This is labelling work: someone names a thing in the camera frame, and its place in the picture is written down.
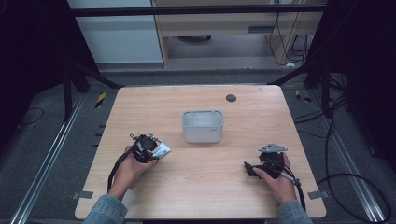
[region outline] wooden table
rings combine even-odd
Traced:
[[[228,102],[226,96],[236,96]],[[215,144],[184,140],[181,116],[186,110],[218,109],[224,114],[223,136]],[[275,143],[289,149],[291,170],[301,179],[310,217],[324,217],[321,199],[310,200],[315,179],[278,86],[174,86],[120,89],[110,113],[76,217],[85,218],[106,194],[117,157],[133,140],[130,133],[154,133],[172,151],[146,172],[123,199],[132,219],[271,218],[277,204],[244,161],[259,164],[259,147]]]

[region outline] person's left hand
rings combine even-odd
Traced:
[[[141,163],[136,160],[133,154],[129,154],[119,166],[114,174],[114,183],[107,194],[112,195],[122,201],[125,192],[131,188],[147,170],[151,169],[157,160]]]

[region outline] gray floor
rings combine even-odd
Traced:
[[[172,43],[169,65],[166,68],[138,69],[132,73],[104,73],[104,76],[127,86],[265,84],[292,70],[290,67],[276,64],[265,38],[260,35],[213,36],[210,41],[201,43],[186,43],[175,38]],[[304,76],[299,76],[282,88],[294,118],[318,111],[318,106],[314,102],[307,103],[296,97],[296,89],[311,98],[315,98],[320,90],[320,87],[310,91],[305,90],[301,84],[302,80]],[[89,81],[92,87],[88,93],[83,94],[81,109],[38,195],[29,216],[30,223],[78,222],[74,216],[78,201],[72,199],[71,195],[83,188],[96,147],[100,142],[103,125],[106,124],[117,94],[116,90],[111,90],[91,78]],[[101,92],[106,92],[106,99],[100,108],[94,108]],[[77,99],[78,95],[80,94],[74,91],[74,99]],[[341,95],[339,91],[332,91],[334,99]],[[40,119],[20,127],[8,144],[9,153],[0,160],[0,220],[5,223],[8,223],[20,205],[62,126],[64,115],[62,86],[39,93],[32,101],[31,107],[42,108],[43,116],[40,118],[39,109],[27,112],[22,123]],[[323,136],[328,130],[324,120],[318,118],[296,125],[317,181],[325,177]],[[353,115],[347,111],[347,106],[336,110],[334,123],[342,137],[347,154],[356,164],[360,175],[375,183],[394,207],[396,200],[392,190],[396,188],[396,175],[384,159],[370,156],[368,144],[362,137]],[[329,144],[328,155],[331,174],[347,171],[334,141]],[[332,186],[334,194],[343,205],[360,217],[367,218],[361,199],[355,193],[356,188],[351,185],[348,177],[335,178],[332,180]],[[319,188],[328,189],[325,183],[320,184]],[[375,193],[374,197],[385,216],[387,210],[382,200]],[[333,197],[324,199],[324,202],[328,211],[327,216],[314,220],[315,223],[361,223],[347,214]]]

